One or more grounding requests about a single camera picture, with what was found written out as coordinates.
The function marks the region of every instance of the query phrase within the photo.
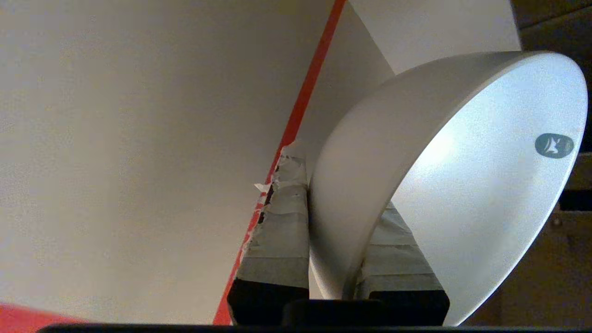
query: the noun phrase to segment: logo sticker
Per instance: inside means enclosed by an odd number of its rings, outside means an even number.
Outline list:
[[[549,158],[564,158],[574,149],[574,141],[565,135],[545,133],[536,138],[536,151]]]

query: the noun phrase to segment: red line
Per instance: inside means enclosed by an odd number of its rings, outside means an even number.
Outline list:
[[[329,18],[327,19],[327,24],[325,25],[323,35],[321,36],[321,39],[318,41],[317,49],[314,52],[313,59],[310,62],[310,66],[308,67],[308,72],[306,73],[306,77],[304,78],[304,82],[302,83],[302,87],[300,88],[300,93],[298,93],[296,103],[294,103],[294,108],[292,109],[292,113],[290,114],[288,124],[286,124],[284,135],[282,136],[282,140],[279,142],[278,150],[275,152],[274,162],[271,164],[271,167],[269,168],[269,172],[265,180],[266,183],[269,183],[271,181],[271,176],[274,174],[275,165],[278,162],[279,154],[281,153],[282,148],[286,145],[289,145],[296,139],[298,129],[300,129],[300,124],[302,123],[302,119],[304,117],[304,112],[306,111],[308,102],[310,101],[310,97],[313,94],[314,86],[317,83],[318,74],[321,72],[321,67],[323,66],[325,57],[327,56],[327,51],[329,50],[329,46],[331,45],[331,39],[333,39],[333,35],[337,27],[337,22],[339,21],[339,17],[341,16],[341,11],[343,10],[345,2],[346,0],[335,0],[335,3],[333,3],[333,8],[331,9],[331,13],[329,14]],[[224,294],[222,295],[222,299],[220,299],[218,311],[216,312],[216,315],[214,317],[214,325],[230,325],[230,314],[228,310],[228,303],[226,302],[226,297],[228,296],[228,292],[230,291],[230,287],[232,286],[232,281],[234,280],[236,270],[239,268],[240,259],[243,254],[243,247],[245,243],[249,240],[250,233],[257,224],[257,221],[259,220],[259,211],[262,207],[263,204],[261,203],[258,203],[255,207],[255,211],[253,212],[253,216],[251,217],[251,221],[249,223],[249,226],[247,227],[247,232],[244,235],[243,244],[239,249],[239,253],[236,255],[234,266],[232,267],[232,270],[230,272],[228,282],[226,283]]]

